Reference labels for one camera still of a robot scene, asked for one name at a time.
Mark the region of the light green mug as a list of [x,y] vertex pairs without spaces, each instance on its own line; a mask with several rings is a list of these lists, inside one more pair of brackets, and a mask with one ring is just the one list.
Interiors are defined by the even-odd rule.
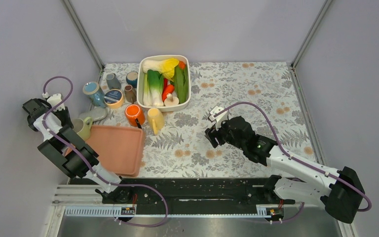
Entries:
[[91,117],[86,117],[84,119],[75,118],[72,120],[73,131],[84,141],[88,140],[91,136],[91,127],[93,124],[93,119]]

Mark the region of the yellow mug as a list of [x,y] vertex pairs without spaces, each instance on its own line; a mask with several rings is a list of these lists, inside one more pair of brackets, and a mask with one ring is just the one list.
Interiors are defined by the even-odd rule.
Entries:
[[159,131],[165,126],[165,120],[162,112],[157,108],[151,108],[148,110],[148,123],[152,128],[154,135],[157,135]]

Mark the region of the light blue glazed mug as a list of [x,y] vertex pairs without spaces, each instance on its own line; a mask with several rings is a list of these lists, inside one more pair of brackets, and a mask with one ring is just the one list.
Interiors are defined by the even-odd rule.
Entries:
[[90,99],[93,106],[101,108],[107,107],[104,101],[105,94],[97,82],[91,81],[86,83],[82,88],[82,92]]

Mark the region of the orange mug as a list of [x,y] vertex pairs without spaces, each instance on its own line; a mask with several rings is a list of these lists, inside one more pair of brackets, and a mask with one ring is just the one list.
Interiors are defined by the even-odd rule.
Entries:
[[124,111],[125,117],[129,124],[133,127],[142,128],[142,125],[146,121],[146,117],[143,109],[136,104],[128,105]]

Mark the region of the brown mug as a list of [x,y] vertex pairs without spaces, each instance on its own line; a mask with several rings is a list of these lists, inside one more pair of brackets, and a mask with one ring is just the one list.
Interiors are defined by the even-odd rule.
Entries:
[[127,100],[127,102],[129,102],[131,104],[134,104],[137,101],[136,90],[131,85],[127,85],[124,88],[124,95],[125,95],[125,99]]

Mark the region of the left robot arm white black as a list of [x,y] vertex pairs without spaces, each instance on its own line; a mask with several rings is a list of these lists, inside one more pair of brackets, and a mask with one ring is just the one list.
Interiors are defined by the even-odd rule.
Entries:
[[98,193],[114,196],[122,203],[133,198],[133,190],[118,184],[121,178],[107,171],[98,161],[97,152],[74,132],[68,108],[53,110],[43,99],[35,98],[22,106],[29,127],[43,135],[38,150],[69,178],[90,179],[101,187]]

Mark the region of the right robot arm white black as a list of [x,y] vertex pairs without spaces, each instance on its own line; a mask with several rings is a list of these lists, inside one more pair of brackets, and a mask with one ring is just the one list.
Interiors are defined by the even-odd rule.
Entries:
[[306,202],[324,208],[338,221],[351,224],[363,200],[363,186],[355,170],[342,170],[296,158],[281,151],[277,142],[256,134],[250,123],[238,116],[210,115],[213,126],[205,131],[211,145],[229,144],[243,152],[253,163],[280,169],[298,178],[291,181],[271,175],[264,185],[263,196],[269,203],[280,199]]

